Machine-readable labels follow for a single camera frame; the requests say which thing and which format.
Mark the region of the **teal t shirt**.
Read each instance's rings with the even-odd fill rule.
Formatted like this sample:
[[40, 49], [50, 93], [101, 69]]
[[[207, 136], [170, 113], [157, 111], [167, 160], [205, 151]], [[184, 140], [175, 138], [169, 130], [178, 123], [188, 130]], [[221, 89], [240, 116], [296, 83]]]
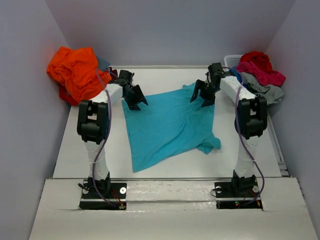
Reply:
[[184, 152], [198, 149], [205, 154], [220, 150], [213, 133], [213, 105], [202, 107], [202, 99], [190, 101], [195, 84], [146, 96], [148, 105], [130, 110], [122, 102], [131, 151], [133, 172], [148, 169]]

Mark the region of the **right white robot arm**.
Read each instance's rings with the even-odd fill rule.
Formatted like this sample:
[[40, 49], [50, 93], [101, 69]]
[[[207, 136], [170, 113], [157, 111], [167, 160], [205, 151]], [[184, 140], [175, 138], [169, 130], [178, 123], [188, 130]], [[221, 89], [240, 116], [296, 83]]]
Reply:
[[212, 63], [205, 74], [206, 80], [197, 80], [191, 97], [203, 99], [202, 107], [215, 104], [216, 93], [223, 91], [235, 104], [234, 127], [239, 137], [238, 158], [230, 181], [217, 182], [215, 197], [258, 198], [263, 190], [258, 186], [255, 172], [260, 172], [256, 151], [260, 137], [267, 128], [267, 100], [256, 96], [238, 81], [239, 74], [221, 63]]

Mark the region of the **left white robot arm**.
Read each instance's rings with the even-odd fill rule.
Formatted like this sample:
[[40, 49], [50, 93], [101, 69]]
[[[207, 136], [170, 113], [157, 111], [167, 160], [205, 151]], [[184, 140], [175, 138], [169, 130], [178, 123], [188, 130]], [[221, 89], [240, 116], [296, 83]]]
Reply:
[[[148, 105], [148, 102], [140, 86], [133, 85], [134, 75], [128, 70], [121, 70], [110, 84], [122, 87], [121, 97], [129, 110], [139, 111], [139, 104]], [[87, 149], [90, 167], [87, 185], [81, 185], [81, 188], [102, 199], [111, 191], [110, 171], [105, 159], [105, 144], [110, 135], [111, 118], [112, 98], [109, 92], [106, 92], [106, 100], [102, 102], [83, 100], [78, 106], [76, 130]]]

